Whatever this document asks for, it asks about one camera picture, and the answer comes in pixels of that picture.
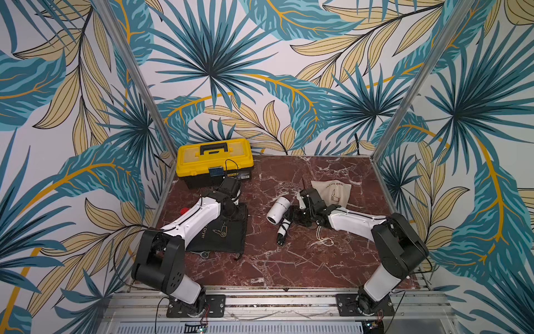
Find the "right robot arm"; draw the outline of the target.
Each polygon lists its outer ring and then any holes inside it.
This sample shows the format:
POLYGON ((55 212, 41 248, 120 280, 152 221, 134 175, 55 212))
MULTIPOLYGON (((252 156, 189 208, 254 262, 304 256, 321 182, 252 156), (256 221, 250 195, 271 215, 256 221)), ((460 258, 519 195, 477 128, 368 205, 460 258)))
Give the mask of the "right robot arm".
POLYGON ((402 214, 373 216, 327 205, 313 188, 302 190, 299 197, 305 206, 296 215, 301 221, 374 243, 380 265, 360 290, 365 301, 381 302, 429 256, 427 246, 402 214))

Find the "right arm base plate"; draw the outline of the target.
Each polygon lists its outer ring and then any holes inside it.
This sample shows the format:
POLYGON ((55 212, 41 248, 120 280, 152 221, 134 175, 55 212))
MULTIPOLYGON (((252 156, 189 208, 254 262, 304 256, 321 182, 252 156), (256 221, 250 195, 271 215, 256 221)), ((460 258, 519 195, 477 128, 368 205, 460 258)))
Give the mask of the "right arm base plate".
POLYGON ((336 294, 335 299, 340 317, 393 316, 395 313, 389 296, 374 301, 362 294, 336 294))

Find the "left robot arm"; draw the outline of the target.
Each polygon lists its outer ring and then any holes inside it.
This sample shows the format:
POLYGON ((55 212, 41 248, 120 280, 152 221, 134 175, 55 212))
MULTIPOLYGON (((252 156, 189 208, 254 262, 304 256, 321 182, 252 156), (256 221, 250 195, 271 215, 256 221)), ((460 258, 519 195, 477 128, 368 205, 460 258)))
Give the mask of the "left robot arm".
POLYGON ((241 181, 226 177, 171 224, 143 232, 132 278, 186 305, 201 303, 201 285, 185 273, 186 248, 209 223, 238 212, 240 193, 241 181))

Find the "white hair dryer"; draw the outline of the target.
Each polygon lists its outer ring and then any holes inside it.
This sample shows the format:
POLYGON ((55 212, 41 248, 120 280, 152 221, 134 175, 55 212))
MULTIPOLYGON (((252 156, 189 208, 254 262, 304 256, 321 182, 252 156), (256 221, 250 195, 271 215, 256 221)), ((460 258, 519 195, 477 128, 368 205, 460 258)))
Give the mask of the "white hair dryer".
POLYGON ((290 201, 284 196, 281 196, 275 201, 266 216, 266 218, 271 224, 277 225, 279 227, 276 239, 278 246, 284 246, 286 242, 288 231, 291 226, 291 222, 286 217, 286 214, 289 213, 290 208, 290 201))

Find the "beige drawstring bag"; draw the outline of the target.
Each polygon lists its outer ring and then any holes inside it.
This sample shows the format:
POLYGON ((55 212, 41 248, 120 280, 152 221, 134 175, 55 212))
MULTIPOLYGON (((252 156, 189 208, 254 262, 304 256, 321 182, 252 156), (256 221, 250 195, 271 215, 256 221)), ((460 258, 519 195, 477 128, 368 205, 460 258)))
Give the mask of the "beige drawstring bag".
MULTIPOLYGON (((316 189, 325 201, 326 205, 340 205, 346 207, 350 198, 351 185, 343 183, 339 180, 330 181, 312 181, 312 187, 316 189)), ((321 227, 316 230, 317 240, 310 244, 309 247, 316 245, 323 245, 327 247, 334 246, 335 243, 330 237, 321 238, 321 227)))

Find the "black drawstring bag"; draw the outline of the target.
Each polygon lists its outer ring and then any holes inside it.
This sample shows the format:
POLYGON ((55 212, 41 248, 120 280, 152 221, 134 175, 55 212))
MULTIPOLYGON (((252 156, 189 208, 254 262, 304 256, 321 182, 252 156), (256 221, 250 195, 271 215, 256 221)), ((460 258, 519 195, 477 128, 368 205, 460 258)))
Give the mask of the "black drawstring bag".
POLYGON ((238 204, 237 212, 230 218, 220 216, 205 226, 189 243, 189 253, 243 254, 248 226, 248 209, 238 204))

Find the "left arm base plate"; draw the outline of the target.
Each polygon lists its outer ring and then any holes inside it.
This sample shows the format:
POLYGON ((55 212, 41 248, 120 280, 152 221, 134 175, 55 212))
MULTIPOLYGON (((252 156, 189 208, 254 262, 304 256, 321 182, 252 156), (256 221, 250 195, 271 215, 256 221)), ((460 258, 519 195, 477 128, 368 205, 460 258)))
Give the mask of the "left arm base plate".
POLYGON ((225 314, 226 296, 223 294, 201 294, 192 304, 171 298, 166 313, 167 318, 186 318, 205 316, 223 318, 225 314))

